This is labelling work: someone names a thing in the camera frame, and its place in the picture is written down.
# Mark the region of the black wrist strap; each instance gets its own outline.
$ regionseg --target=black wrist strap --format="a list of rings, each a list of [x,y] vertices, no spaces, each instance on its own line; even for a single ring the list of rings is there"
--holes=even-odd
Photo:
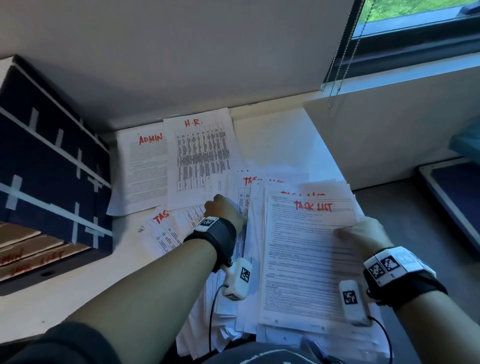
[[[235,226],[226,218],[218,218],[208,227],[205,232],[194,230],[183,241],[191,239],[207,240],[216,250],[216,263],[213,272],[216,273],[222,264],[227,264],[232,259],[233,248],[237,238],[237,231]]]
[[[392,307],[394,311],[398,311],[404,304],[427,292],[440,291],[448,294],[445,286],[425,270],[408,273],[383,287],[379,287],[366,269],[363,276],[368,283],[368,295]]]

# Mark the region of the black cable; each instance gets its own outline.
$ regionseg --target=black cable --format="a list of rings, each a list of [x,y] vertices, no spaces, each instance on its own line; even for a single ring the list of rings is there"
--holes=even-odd
[[[384,326],[380,323],[380,321],[378,321],[375,317],[372,317],[372,316],[367,316],[370,320],[372,321],[375,321],[381,328],[382,330],[384,331],[385,333],[385,336],[387,338],[387,341],[388,341],[388,349],[390,350],[390,359],[388,360],[388,364],[392,364],[393,362],[393,350],[392,350],[392,343],[390,341],[390,338],[388,337],[388,334],[387,334],[387,330],[385,330]]]
[[[215,300],[216,297],[218,296],[218,293],[222,289],[222,287],[228,287],[225,284],[222,284],[220,287],[218,287],[218,290],[215,293],[215,296],[213,297],[213,302],[212,302],[212,310],[210,311],[210,323],[208,324],[208,351],[212,351],[212,317],[213,317],[213,308],[215,307]]]

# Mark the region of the dark gray floor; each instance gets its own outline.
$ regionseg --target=dark gray floor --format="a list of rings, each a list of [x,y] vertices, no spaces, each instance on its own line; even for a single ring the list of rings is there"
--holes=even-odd
[[[450,297],[480,323],[480,258],[456,234],[426,193],[403,180],[354,192],[367,216],[378,219],[395,245],[401,245],[432,266]],[[392,341],[395,363],[420,360],[391,309],[382,316]]]

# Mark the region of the desk surface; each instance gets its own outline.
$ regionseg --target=desk surface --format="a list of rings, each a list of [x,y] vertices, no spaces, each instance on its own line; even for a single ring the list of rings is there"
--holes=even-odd
[[[294,109],[234,120],[245,161],[289,165],[311,181],[343,179],[307,113]],[[114,220],[112,255],[24,290],[0,297],[0,343],[43,334],[106,288],[152,261],[138,240],[150,210]]]

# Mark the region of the dark blue box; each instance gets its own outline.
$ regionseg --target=dark blue box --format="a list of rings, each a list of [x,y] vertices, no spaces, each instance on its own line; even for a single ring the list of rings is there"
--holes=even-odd
[[[0,221],[91,248],[0,282],[0,295],[112,253],[108,145],[21,57],[0,61]]]

